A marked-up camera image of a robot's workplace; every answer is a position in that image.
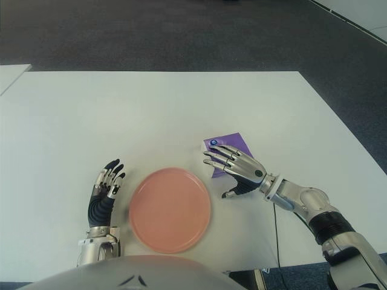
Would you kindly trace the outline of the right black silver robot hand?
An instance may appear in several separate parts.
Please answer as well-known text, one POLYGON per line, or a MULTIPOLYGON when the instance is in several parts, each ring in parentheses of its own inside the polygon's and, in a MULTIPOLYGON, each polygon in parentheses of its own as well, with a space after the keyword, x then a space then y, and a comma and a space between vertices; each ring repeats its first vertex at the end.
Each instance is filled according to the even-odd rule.
POLYGON ((221 195, 223 199, 233 198, 258 189, 267 175, 264 166, 240 149, 230 145, 210 146, 204 151, 208 164, 232 176, 237 184, 221 195))

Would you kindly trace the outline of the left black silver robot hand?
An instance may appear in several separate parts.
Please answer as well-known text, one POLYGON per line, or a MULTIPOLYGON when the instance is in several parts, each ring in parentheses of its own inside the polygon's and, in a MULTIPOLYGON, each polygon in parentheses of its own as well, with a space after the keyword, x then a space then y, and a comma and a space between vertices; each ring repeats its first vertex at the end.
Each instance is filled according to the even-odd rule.
POLYGON ((97 175, 88 204, 89 227, 109 227, 115 199, 126 173, 119 159, 109 162, 97 175))

